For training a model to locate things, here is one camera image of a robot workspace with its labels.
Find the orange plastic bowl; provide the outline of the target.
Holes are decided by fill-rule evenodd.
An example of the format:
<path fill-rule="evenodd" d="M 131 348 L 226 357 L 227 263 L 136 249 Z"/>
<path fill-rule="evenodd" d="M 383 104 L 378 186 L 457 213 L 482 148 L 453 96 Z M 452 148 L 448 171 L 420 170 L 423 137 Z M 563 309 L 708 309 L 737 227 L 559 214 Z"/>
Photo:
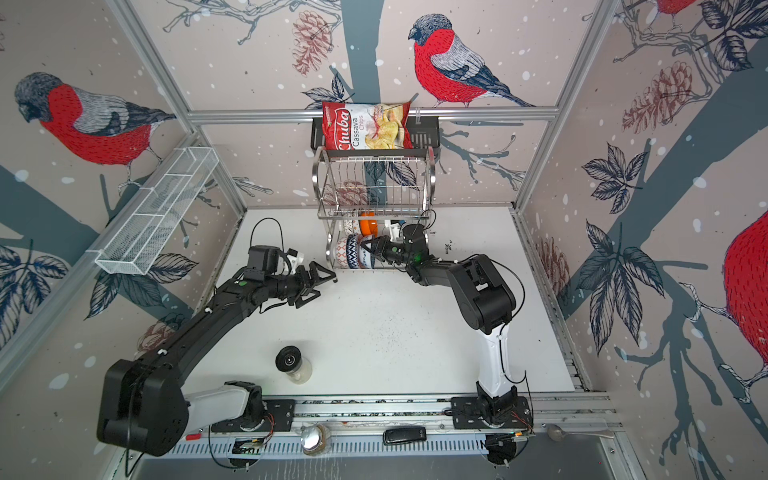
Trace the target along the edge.
<path fill-rule="evenodd" d="M 378 233 L 378 222 L 374 218 L 373 212 L 362 212 L 359 219 L 359 228 L 363 236 L 376 237 Z"/>

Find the dark blue patterned bowl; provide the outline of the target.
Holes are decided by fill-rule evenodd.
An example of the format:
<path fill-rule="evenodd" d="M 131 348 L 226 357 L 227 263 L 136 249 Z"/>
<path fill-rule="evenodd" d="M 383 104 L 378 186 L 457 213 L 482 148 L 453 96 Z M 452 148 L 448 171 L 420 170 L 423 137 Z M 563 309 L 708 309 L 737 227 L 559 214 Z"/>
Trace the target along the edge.
<path fill-rule="evenodd" d="M 362 263 L 360 260 L 360 240 L 361 236 L 358 234 L 350 234 L 346 239 L 346 258 L 347 265 L 350 269 L 361 269 Z"/>

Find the steel two-tier dish rack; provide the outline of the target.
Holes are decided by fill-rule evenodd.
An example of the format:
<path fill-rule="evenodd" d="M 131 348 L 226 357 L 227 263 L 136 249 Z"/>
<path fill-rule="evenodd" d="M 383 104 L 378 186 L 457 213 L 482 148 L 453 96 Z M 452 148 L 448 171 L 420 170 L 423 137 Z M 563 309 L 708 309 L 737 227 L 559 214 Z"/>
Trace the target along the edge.
<path fill-rule="evenodd" d="M 315 150 L 311 179 L 317 215 L 326 231 L 324 253 L 330 268 L 341 269 L 335 265 L 334 247 L 342 234 L 371 237 L 361 234 L 362 212 L 375 214 L 378 236 L 388 236 L 384 221 L 389 219 L 402 220 L 404 225 L 419 223 L 426 233 L 430 231 L 437 217 L 432 207 L 437 156 L 432 150 L 426 158 L 330 158 L 329 151 L 322 146 Z"/>

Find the blue floral bowl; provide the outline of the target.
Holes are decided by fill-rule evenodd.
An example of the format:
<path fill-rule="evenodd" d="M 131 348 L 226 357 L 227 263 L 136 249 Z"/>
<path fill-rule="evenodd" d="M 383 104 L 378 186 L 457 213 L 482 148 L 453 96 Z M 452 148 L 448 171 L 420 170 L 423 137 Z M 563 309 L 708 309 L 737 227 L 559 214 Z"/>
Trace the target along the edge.
<path fill-rule="evenodd" d="M 375 258 L 363 247 L 360 247 L 360 260 L 364 269 L 373 269 L 375 267 Z"/>

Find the red patterned bowl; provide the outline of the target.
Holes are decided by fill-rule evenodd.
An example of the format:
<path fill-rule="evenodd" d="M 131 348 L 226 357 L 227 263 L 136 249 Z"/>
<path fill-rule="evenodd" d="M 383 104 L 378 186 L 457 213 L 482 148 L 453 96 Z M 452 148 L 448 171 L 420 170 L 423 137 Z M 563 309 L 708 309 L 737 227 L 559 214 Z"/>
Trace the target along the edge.
<path fill-rule="evenodd" d="M 335 265 L 341 269 L 348 269 L 348 257 L 347 257 L 347 235 L 342 234 L 336 242 L 334 247 L 334 259 Z"/>

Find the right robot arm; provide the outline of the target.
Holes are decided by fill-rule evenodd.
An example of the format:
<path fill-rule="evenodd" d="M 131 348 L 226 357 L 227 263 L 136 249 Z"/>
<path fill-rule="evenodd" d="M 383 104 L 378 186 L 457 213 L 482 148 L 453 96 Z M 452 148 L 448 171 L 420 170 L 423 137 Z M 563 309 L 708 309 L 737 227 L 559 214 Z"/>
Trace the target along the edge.
<path fill-rule="evenodd" d="M 480 419 L 491 428 L 533 429 L 533 407 L 521 395 L 518 385 L 525 378 L 513 380 L 505 360 L 508 353 L 506 327 L 521 311 L 517 300 L 499 273 L 500 264 L 485 254 L 472 254 L 463 260 L 441 260 L 429 252 L 425 227 L 407 224 L 401 237 L 391 240 L 386 235 L 360 243 L 360 249 L 379 264 L 393 266 L 406 273 L 421 286 L 444 286 L 451 289 L 465 323 L 482 336 L 477 394 L 473 414 L 452 409 L 454 417 L 467 428 Z"/>

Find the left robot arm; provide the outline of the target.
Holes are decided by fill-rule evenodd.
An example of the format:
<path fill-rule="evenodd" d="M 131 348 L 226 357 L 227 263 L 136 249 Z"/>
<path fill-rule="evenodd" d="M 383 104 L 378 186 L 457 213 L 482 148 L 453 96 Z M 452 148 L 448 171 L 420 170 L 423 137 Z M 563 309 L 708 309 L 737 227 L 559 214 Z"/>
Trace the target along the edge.
<path fill-rule="evenodd" d="M 250 247 L 247 265 L 192 320 L 138 359 L 115 362 L 104 378 L 97 439 L 160 457 L 203 427 L 230 420 L 259 426 L 267 415 L 260 386 L 228 381 L 189 395 L 182 387 L 213 347 L 265 302 L 300 308 L 319 297 L 319 286 L 336 280 L 315 261 L 279 272 L 278 265 L 290 264 L 295 256 L 292 250 Z"/>

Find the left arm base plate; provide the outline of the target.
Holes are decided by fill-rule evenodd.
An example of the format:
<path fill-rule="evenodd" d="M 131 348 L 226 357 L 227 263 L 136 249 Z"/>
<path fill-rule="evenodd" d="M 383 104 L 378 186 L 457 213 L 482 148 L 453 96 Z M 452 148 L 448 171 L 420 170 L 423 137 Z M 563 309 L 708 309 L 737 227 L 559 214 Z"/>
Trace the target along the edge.
<path fill-rule="evenodd" d="M 213 433 L 288 432 L 291 430 L 296 401 L 294 399 L 266 399 L 254 408 L 247 407 L 240 417 L 223 420 L 211 426 Z"/>

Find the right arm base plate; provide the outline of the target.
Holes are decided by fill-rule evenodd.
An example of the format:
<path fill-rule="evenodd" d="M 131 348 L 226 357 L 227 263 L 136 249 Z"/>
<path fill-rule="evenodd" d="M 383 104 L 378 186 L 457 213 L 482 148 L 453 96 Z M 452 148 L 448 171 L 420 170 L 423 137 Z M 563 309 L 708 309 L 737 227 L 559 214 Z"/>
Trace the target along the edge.
<path fill-rule="evenodd" d="M 457 430 L 470 429 L 518 429 L 530 430 L 533 411 L 528 400 L 517 397 L 513 403 L 499 404 L 479 397 L 452 397 L 445 410 Z"/>

